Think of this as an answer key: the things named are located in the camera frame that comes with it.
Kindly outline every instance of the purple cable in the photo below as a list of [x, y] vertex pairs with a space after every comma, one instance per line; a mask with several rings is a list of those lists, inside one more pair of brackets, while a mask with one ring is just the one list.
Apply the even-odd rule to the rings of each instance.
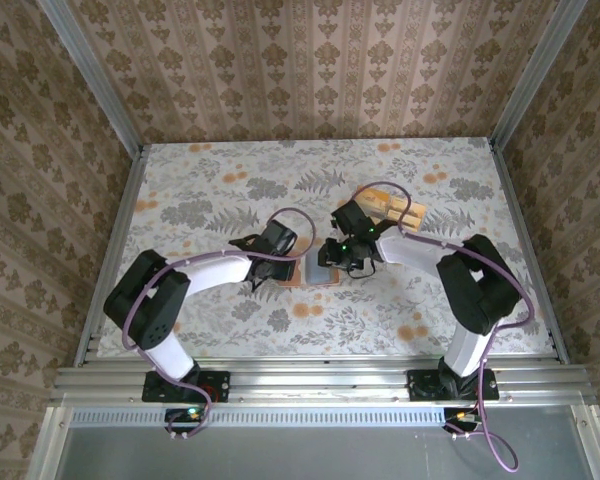
[[[503, 276], [512, 286], [513, 288], [516, 289], [516, 291], [520, 294], [520, 297], [522, 297], [522, 299], [524, 300], [525, 304], [527, 305], [527, 310], [528, 310], [528, 314], [527, 314], [527, 318], [525, 318], [524, 320], [520, 321], [520, 322], [514, 322], [514, 323], [507, 323], [505, 325], [496, 325], [493, 329], [493, 334], [491, 335], [491, 337], [489, 338], [489, 341], [487, 342], [487, 345], [484, 349], [484, 352], [482, 354], [482, 356], [480, 357], [480, 364], [478, 365], [478, 401], [477, 401], [477, 407], [478, 407], [478, 414], [482, 417], [482, 428], [483, 430], [479, 431], [478, 433], [483, 433], [485, 436], [485, 439], [487, 440], [487, 444], [489, 445], [489, 449], [491, 450], [491, 453], [493, 454], [493, 456], [495, 457], [496, 461], [500, 464], [500, 466], [507, 472], [509, 473], [515, 473], [518, 471], [518, 457], [516, 456], [515, 452], [513, 451], [513, 449], [509, 446], [508, 443], [506, 443], [501, 437], [499, 437], [498, 435], [494, 434], [494, 433], [490, 433], [489, 432], [489, 428], [487, 427], [487, 415], [485, 412], [485, 407], [484, 407], [484, 398], [483, 398], [483, 388], [482, 388], [482, 383], [483, 383], [483, 378], [484, 378], [484, 366], [486, 364], [487, 361], [487, 355], [489, 354], [489, 350], [491, 350], [491, 347], [493, 346], [493, 341], [495, 339], [495, 336], [498, 332], [501, 332], [502, 330], [507, 330], [510, 328], [518, 328], [518, 327], [522, 327], [526, 324], [528, 324], [529, 322], [531, 322], [534, 317], [535, 317], [535, 308], [533, 306], [533, 302], [531, 301], [531, 298], [529, 297], [529, 294], [527, 292], [525, 292], [524, 288], [522, 288], [522, 285], [520, 285], [520, 283], [518, 282], [518, 280], [516, 280], [516, 278], [511, 275], [509, 272], [507, 272], [504, 268], [502, 268], [500, 265], [498, 265], [497, 263], [495, 263], [494, 261], [480, 255], [479, 253], [473, 252], [465, 247], [461, 247], [460, 245], [454, 245], [453, 243], [447, 243], [444, 241], [440, 241], [440, 240], [436, 240], [434, 238], [427, 238], [427, 237], [421, 237], [419, 235], [415, 235], [411, 232], [407, 232], [404, 230], [404, 226], [402, 224], [402, 220], [404, 219], [405, 215], [407, 214], [407, 212], [409, 211], [409, 208], [411, 207], [411, 195], [409, 195], [409, 192], [407, 192], [407, 190], [398, 185], [397, 183], [394, 182], [385, 182], [385, 181], [379, 181], [379, 182], [372, 182], [368, 185], [365, 185], [364, 187], [359, 188], [351, 197], [351, 200], [354, 200], [362, 191], [366, 190], [369, 187], [375, 186], [375, 185], [387, 185], [390, 187], [394, 187], [397, 188], [398, 190], [400, 190], [405, 197], [407, 197], [407, 207], [404, 209], [404, 211], [402, 212], [402, 214], [400, 215], [400, 217], [398, 218], [398, 230], [400, 231], [400, 233], [406, 237], [409, 238], [411, 240], [415, 240], [417, 242], [421, 242], [421, 243], [426, 243], [429, 245], [436, 245], [438, 247], [441, 248], [449, 248], [451, 250], [455, 250], [456, 252], [460, 252], [464, 255], [467, 255], [469, 257], [472, 257], [478, 261], [480, 261], [481, 263], [483, 263], [484, 265], [488, 266], [489, 268], [491, 268], [492, 270], [494, 270], [495, 272], [499, 273], [501, 276]], [[498, 438], [500, 441], [502, 441], [504, 443], [505, 446], [507, 446], [507, 448], [509, 449], [509, 451], [511, 452], [513, 459], [514, 459], [514, 466], [513, 467], [509, 467], [506, 463], [504, 463], [504, 461], [502, 460], [502, 458], [500, 457], [500, 455], [498, 454], [498, 452], [495, 449], [495, 446], [493, 444], [493, 440], [491, 439], [491, 437], [495, 437]]]
[[[211, 397], [209, 396], [209, 394], [207, 392], [205, 392], [203, 389], [201, 389], [200, 387], [198, 387], [196, 385], [191, 385], [189, 383], [180, 382], [178, 380], [175, 380], [174, 378], [171, 378], [169, 375], [167, 375], [165, 372], [163, 372], [142, 349], [140, 349], [137, 345], [132, 345], [129, 342], [129, 329], [131, 328], [131, 323], [133, 322], [133, 318], [135, 317], [136, 313], [138, 312], [138, 309], [140, 308], [140, 304], [142, 303], [144, 298], [147, 296], [149, 291], [153, 288], [153, 286], [158, 282], [158, 280], [160, 280], [160, 278], [162, 278], [162, 276], [164, 274], [166, 274], [170, 270], [173, 270], [174, 268], [188, 266], [192, 263], [200, 262], [203, 260], [208, 260], [210, 258], [219, 258], [219, 257], [225, 257], [225, 256], [256, 257], [256, 258], [264, 258], [266, 260], [275, 260], [278, 262], [279, 261], [292, 262], [295, 260], [300, 260], [302, 257], [304, 257], [309, 252], [311, 247], [313, 247], [313, 244], [316, 240], [316, 224], [314, 223], [314, 221], [311, 219], [311, 217], [309, 215], [307, 215], [305, 212], [303, 212], [302, 210], [295, 208], [295, 207], [285, 207], [285, 208], [281, 208], [280, 210], [274, 212], [274, 214], [271, 215], [271, 217], [269, 217], [269, 220], [267, 220], [267, 224], [269, 224], [271, 222], [271, 220], [273, 220], [275, 217], [277, 217], [279, 214], [281, 214], [283, 212], [298, 213], [299, 215], [302, 215], [304, 218], [306, 218], [309, 221], [309, 224], [311, 225], [311, 241], [309, 242], [309, 246], [302, 253], [295, 255], [295, 256], [278, 257], [275, 255], [266, 255], [264, 253], [257, 253], [257, 252], [246, 252], [246, 251], [242, 251], [242, 250], [221, 250], [219, 252], [203, 253], [201, 255], [194, 255], [192, 257], [178, 260], [176, 262], [173, 262], [173, 263], [161, 268], [158, 271], [158, 273], [156, 273], [151, 278], [151, 280], [149, 280], [147, 282], [147, 284], [144, 286], [144, 288], [138, 295], [138, 298], [136, 298], [135, 302], [133, 302], [133, 305], [131, 306], [129, 313], [127, 314], [127, 318], [125, 319], [124, 325], [122, 327], [122, 345], [124, 346], [124, 348], [126, 350], [132, 350], [132, 351], [138, 352], [140, 354], [140, 356], [142, 358], [144, 358], [147, 362], [149, 362], [153, 366], [155, 371], [167, 382], [175, 385], [176, 387], [193, 390], [194, 392], [197, 392], [200, 395], [202, 395], [203, 398], [205, 399], [204, 416], [202, 418], [201, 423], [199, 423], [198, 426], [196, 428], [194, 428], [192, 432], [190, 432], [189, 437], [182, 437], [182, 438], [190, 438], [193, 435], [196, 435], [197, 433], [199, 433], [206, 426], [207, 419], [209, 418], [208, 414], [209, 414], [209, 411], [211, 410], [211, 404], [213, 403], [211, 401]], [[167, 425], [167, 431], [169, 431], [170, 434], [172, 433], [172, 430], [171, 430], [172, 423], [173, 423], [173, 418], [169, 420], [168, 425]]]

